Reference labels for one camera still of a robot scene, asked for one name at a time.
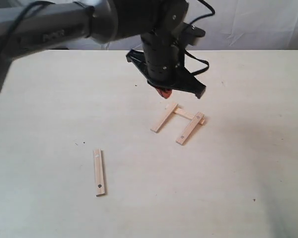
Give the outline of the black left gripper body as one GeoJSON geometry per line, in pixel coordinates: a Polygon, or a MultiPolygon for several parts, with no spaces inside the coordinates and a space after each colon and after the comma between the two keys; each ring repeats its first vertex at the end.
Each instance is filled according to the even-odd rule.
{"type": "Polygon", "coordinates": [[[126,58],[150,86],[192,93],[198,99],[202,97],[206,86],[195,76],[205,70],[195,73],[186,69],[185,47],[180,46],[178,39],[146,33],[141,35],[141,41],[144,51],[130,50],[126,58]]]}

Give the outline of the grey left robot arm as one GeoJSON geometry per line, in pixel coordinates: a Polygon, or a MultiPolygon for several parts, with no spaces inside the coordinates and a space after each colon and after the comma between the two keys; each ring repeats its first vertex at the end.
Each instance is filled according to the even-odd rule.
{"type": "Polygon", "coordinates": [[[160,95],[172,90],[201,98],[206,86],[184,65],[185,48],[205,35],[184,22],[184,0],[88,0],[0,8],[0,92],[12,62],[79,38],[109,43],[140,36],[143,51],[132,62],[160,95]]]}

